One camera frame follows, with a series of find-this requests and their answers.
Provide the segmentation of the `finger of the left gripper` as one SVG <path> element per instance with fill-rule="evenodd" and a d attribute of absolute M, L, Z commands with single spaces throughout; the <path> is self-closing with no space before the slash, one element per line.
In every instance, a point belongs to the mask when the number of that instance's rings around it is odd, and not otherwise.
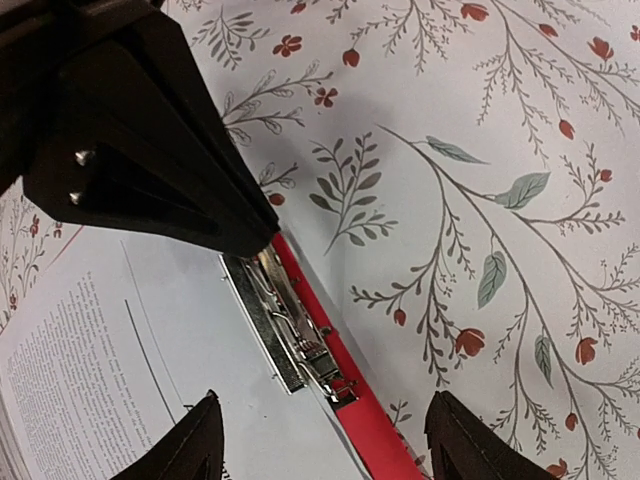
<path fill-rule="evenodd" d="M 157 1 L 1 5 L 1 185 L 55 220 L 250 258 L 278 218 Z"/>

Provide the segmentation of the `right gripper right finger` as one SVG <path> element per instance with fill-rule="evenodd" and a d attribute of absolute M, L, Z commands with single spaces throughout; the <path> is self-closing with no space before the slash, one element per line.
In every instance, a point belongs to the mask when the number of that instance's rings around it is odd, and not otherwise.
<path fill-rule="evenodd" d="M 436 480 L 546 480 L 550 473 L 511 449 L 448 391 L 434 394 L 424 433 Z"/>

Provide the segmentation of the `red file folder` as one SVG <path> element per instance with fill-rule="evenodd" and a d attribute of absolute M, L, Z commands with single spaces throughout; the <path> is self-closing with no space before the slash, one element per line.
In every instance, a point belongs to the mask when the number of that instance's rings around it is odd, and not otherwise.
<path fill-rule="evenodd" d="M 222 254 L 151 235 L 79 229 L 42 280 L 87 343 L 94 406 L 122 411 L 146 443 L 209 390 L 224 427 L 222 479 L 417 479 L 413 462 L 282 242 L 295 293 L 358 399 L 337 411 L 312 387 L 289 394 L 226 277 Z"/>

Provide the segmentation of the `metal folder clip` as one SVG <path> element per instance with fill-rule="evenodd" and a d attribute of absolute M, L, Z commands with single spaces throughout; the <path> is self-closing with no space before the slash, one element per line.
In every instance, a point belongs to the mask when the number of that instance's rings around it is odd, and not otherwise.
<path fill-rule="evenodd" d="M 326 343 L 329 327 L 317 327 L 295 293 L 274 247 L 257 256 L 220 258 L 226 277 L 285 391 L 312 386 L 337 411 L 355 402 L 355 383 L 344 375 Z"/>

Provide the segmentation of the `printed white paper sheets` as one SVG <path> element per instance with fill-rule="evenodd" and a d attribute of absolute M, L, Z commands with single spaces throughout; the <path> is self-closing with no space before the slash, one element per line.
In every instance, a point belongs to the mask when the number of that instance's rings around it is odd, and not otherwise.
<path fill-rule="evenodd" d="M 208 392 L 226 479 L 363 479 L 315 387 L 285 391 L 218 256 L 83 232 L 1 336 L 1 394 L 29 479 L 108 479 Z"/>

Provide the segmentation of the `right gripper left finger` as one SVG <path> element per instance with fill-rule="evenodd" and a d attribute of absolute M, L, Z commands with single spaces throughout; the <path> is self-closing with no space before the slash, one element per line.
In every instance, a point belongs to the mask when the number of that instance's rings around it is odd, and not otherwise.
<path fill-rule="evenodd" d="M 145 455 L 112 480 L 221 480 L 224 427 L 217 394 L 207 394 Z"/>

